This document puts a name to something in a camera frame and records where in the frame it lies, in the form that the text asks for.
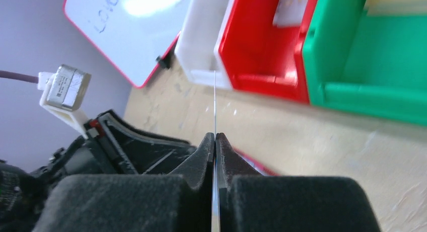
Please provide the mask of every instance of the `metal connector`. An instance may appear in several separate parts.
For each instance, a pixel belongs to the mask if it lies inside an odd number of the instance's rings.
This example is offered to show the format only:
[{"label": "metal connector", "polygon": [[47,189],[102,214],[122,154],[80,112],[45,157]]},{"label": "metal connector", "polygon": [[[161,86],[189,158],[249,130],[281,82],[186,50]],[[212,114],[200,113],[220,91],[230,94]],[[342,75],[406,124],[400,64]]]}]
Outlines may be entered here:
[{"label": "metal connector", "polygon": [[46,103],[70,111],[80,108],[91,75],[77,68],[61,65],[56,72]]}]

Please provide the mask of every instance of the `thin wire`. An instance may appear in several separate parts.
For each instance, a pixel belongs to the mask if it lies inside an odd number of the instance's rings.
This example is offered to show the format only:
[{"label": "thin wire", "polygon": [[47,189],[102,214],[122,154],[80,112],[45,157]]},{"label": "thin wire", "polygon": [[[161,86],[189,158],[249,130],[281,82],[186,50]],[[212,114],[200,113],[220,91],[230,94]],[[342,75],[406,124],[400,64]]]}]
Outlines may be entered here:
[{"label": "thin wire", "polygon": [[39,78],[36,76],[25,75],[25,74],[20,74],[15,72],[8,72],[3,70],[0,70],[0,78],[25,81],[33,84],[39,83]]},{"label": "thin wire", "polygon": [[213,71],[213,135],[217,137],[217,71]]}]

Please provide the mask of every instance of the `foam pad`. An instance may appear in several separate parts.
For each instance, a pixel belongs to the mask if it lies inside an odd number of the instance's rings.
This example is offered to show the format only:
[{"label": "foam pad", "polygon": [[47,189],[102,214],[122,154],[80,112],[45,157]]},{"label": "foam pad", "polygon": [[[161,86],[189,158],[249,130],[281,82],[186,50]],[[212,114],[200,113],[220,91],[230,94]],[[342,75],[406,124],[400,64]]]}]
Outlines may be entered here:
[{"label": "foam pad", "polygon": [[216,139],[217,169],[219,188],[228,188],[236,175],[260,175],[240,155],[238,155],[224,133],[218,133]]},{"label": "foam pad", "polygon": [[193,191],[180,176],[73,175],[46,202],[34,232],[195,231]]},{"label": "foam pad", "polygon": [[170,175],[181,174],[193,189],[199,189],[205,181],[212,184],[214,139],[213,133],[207,133],[197,150],[171,171]]},{"label": "foam pad", "polygon": [[363,189],[349,178],[235,177],[229,199],[232,231],[380,231]]}]

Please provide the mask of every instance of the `green storage bin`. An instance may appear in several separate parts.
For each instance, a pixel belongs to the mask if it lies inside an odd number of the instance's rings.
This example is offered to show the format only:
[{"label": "green storage bin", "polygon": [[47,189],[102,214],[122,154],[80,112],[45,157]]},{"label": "green storage bin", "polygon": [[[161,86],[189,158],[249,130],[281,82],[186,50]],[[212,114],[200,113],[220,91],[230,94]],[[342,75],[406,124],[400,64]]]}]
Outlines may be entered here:
[{"label": "green storage bin", "polygon": [[313,105],[427,125],[427,16],[318,0],[303,47]]}]

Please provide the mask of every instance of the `plastic bin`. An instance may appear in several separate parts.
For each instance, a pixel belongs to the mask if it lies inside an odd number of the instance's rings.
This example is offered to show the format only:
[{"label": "plastic bin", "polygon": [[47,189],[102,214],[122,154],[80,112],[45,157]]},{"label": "plastic bin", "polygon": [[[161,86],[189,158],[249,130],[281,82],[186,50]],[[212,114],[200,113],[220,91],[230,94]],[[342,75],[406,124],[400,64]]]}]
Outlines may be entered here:
[{"label": "plastic bin", "polygon": [[223,40],[224,32],[227,28],[227,23],[228,23],[228,20],[230,18],[231,11],[233,9],[234,1],[235,0],[229,0],[228,1],[227,9],[226,9],[226,12],[224,13],[223,22],[221,23],[220,31],[218,32],[217,42],[215,43],[215,47],[213,49],[213,54],[215,56],[216,64],[218,65],[218,69],[221,70],[224,73],[224,75],[227,76],[227,80],[231,86],[232,86],[232,84],[230,82],[230,78],[228,77],[226,67],[224,66],[224,63],[221,59],[221,56],[220,56],[220,53],[218,52],[218,50],[219,50],[221,42]]},{"label": "plastic bin", "polygon": [[188,80],[201,85],[232,89],[227,73],[219,67],[214,47],[229,0],[192,0],[175,49]]},{"label": "plastic bin", "polygon": [[233,88],[308,103],[301,47],[317,0],[301,26],[285,28],[273,24],[278,2],[235,0],[219,56]]},{"label": "plastic bin", "polygon": [[303,48],[313,105],[427,125],[427,16],[319,0]]}]

